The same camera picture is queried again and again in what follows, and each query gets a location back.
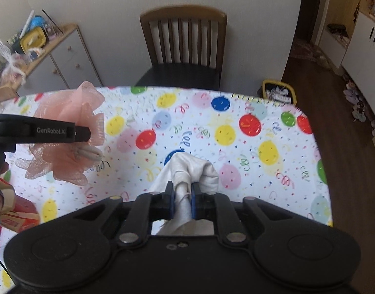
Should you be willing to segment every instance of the drawer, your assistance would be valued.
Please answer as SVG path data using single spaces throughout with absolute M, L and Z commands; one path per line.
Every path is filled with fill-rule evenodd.
M 77 30 L 75 30 L 51 52 L 51 56 L 57 66 L 61 68 L 79 53 L 87 54 Z
M 46 56 L 26 80 L 17 90 L 20 96 L 67 89 L 50 56 Z
M 95 87 L 102 86 L 85 51 L 77 52 L 59 69 L 69 88 L 77 88 L 84 81 L 91 82 Z

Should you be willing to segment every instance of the dark brown door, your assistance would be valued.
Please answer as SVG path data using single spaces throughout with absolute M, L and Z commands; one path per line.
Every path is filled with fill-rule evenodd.
M 295 36 L 297 38 L 310 42 L 317 19 L 319 1 L 320 0 L 302 0 L 300 2 L 298 23 L 295 30 Z

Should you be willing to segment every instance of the black cable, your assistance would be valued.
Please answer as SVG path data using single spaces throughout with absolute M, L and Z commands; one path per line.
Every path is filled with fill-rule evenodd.
M 0 265 L 2 266 L 2 268 L 5 270 L 6 274 L 8 274 L 8 276 L 11 278 L 8 270 L 6 269 L 6 267 L 4 266 L 4 264 L 2 264 L 1 260 L 0 260 Z

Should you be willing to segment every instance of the white cloth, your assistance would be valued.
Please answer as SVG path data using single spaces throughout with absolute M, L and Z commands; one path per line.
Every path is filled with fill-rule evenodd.
M 186 152 L 175 153 L 157 176 L 149 191 L 164 192 L 172 181 L 175 190 L 174 219 L 166 222 L 159 235 L 211 235 L 213 224 L 207 220 L 193 221 L 191 216 L 191 184 L 198 182 L 202 192 L 217 192 L 219 175 L 213 165 Z

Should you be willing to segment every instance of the cabinet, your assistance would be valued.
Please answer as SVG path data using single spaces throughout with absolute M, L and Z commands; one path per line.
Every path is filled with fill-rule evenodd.
M 375 114 L 375 21 L 359 13 L 343 67 Z
M 47 44 L 42 57 L 24 70 L 27 82 L 17 90 L 18 95 L 77 88 L 84 81 L 102 86 L 78 27 L 68 24 L 64 29 L 65 34 Z

